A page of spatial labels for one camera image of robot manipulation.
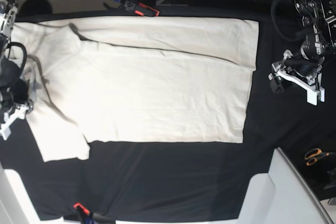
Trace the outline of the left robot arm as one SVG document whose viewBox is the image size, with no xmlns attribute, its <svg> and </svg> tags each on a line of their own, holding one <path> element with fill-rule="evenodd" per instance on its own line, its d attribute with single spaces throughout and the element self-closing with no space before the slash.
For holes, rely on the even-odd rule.
<svg viewBox="0 0 336 224">
<path fill-rule="evenodd" d="M 297 85 L 307 94 L 307 102 L 317 105 L 325 101 L 321 85 L 322 69 L 335 59 L 335 11 L 331 0 L 293 0 L 302 18 L 302 30 L 294 37 L 287 37 L 279 28 L 276 9 L 281 0 L 273 0 L 271 19 L 281 38 L 300 42 L 300 49 L 293 53 L 285 50 L 283 58 L 271 65 L 268 78 L 274 93 L 281 93 Z"/>
</svg>

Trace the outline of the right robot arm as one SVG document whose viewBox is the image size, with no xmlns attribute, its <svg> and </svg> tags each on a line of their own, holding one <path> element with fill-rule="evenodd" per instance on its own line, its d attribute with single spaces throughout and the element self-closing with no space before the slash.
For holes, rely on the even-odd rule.
<svg viewBox="0 0 336 224">
<path fill-rule="evenodd" d="M 27 61 L 25 46 L 11 39 L 18 6 L 15 0 L 1 0 L 1 137 L 7 140 L 11 134 L 10 126 L 17 120 L 24 120 L 33 110 L 29 97 L 28 82 L 23 79 Z M 13 47 L 22 51 L 20 66 L 10 60 Z"/>
</svg>

